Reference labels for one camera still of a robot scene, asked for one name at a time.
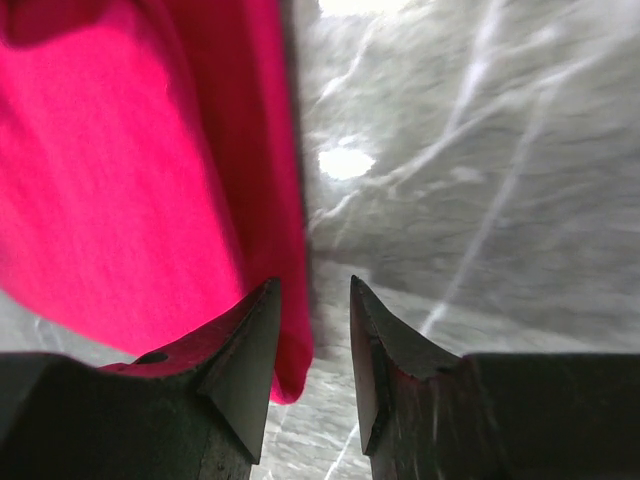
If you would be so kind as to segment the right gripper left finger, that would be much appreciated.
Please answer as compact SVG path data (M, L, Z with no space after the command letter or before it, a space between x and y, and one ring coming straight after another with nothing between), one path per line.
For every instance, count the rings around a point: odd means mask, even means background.
M108 380L100 479L247 479L261 458L281 320L269 279L220 317Z

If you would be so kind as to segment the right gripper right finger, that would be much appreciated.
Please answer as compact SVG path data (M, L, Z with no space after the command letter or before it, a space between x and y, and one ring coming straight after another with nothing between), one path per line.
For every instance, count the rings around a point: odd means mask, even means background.
M499 478L467 364L404 323L357 276L350 337L361 448L373 478Z

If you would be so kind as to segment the pink red t shirt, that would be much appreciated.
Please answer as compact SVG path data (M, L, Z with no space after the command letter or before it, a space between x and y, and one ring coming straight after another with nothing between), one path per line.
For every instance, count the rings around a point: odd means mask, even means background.
M271 397L313 356L275 1L1 5L1 287L141 355L281 282Z

